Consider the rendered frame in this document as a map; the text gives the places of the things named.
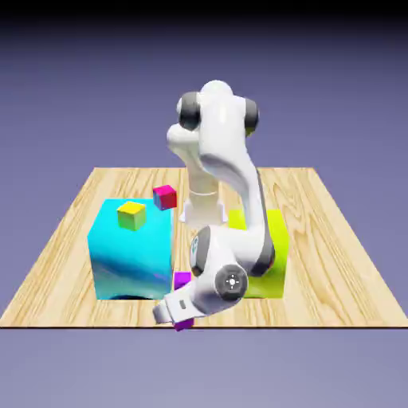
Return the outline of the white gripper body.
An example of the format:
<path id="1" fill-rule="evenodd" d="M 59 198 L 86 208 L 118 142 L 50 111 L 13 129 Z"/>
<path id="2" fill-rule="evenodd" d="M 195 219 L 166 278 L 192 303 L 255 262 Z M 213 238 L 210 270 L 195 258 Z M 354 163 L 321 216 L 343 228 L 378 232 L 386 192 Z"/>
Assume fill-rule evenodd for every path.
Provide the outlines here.
<path id="1" fill-rule="evenodd" d="M 193 284 L 186 284 L 183 287 L 168 293 L 153 307 L 153 316 L 157 324 L 173 323 L 199 318 L 202 313 L 194 306 L 191 300 Z"/>

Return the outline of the small yellow cube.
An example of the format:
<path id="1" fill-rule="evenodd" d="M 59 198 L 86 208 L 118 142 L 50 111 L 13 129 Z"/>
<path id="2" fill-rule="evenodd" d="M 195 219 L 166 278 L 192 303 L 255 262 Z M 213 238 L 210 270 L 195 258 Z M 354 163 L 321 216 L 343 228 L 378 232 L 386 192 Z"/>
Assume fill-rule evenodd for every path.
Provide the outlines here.
<path id="1" fill-rule="evenodd" d="M 119 227 L 126 230 L 139 230 L 147 220 L 146 206 L 138 202 L 125 202 L 116 213 Z"/>

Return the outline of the small red cube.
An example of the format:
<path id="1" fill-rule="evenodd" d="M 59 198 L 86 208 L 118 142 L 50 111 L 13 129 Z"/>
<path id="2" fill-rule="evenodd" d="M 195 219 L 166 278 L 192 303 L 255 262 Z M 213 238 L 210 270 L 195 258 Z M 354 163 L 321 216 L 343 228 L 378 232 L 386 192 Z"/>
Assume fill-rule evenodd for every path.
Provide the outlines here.
<path id="1" fill-rule="evenodd" d="M 177 206 L 177 192 L 170 185 L 157 186 L 153 189 L 153 200 L 160 210 L 169 210 Z"/>

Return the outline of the large cyan box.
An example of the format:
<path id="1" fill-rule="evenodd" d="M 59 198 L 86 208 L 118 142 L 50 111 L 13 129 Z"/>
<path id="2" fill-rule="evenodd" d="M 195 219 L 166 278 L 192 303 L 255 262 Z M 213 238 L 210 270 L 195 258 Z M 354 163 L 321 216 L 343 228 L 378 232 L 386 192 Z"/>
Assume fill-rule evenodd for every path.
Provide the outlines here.
<path id="1" fill-rule="evenodd" d="M 88 233 L 96 298 L 161 300 L 172 290 L 174 211 L 160 210 L 151 198 L 147 221 L 136 231 L 119 226 L 117 209 L 128 200 L 104 200 Z"/>

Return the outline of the large lime box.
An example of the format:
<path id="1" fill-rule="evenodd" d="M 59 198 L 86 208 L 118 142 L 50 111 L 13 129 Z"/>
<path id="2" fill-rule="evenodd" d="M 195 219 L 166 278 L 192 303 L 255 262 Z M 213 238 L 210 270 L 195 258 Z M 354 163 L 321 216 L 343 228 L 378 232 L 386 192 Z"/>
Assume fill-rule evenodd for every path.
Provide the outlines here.
<path id="1" fill-rule="evenodd" d="M 284 294 L 289 235 L 280 210 L 267 210 L 267 217 L 275 261 L 262 277 L 249 277 L 248 299 L 280 299 Z"/>

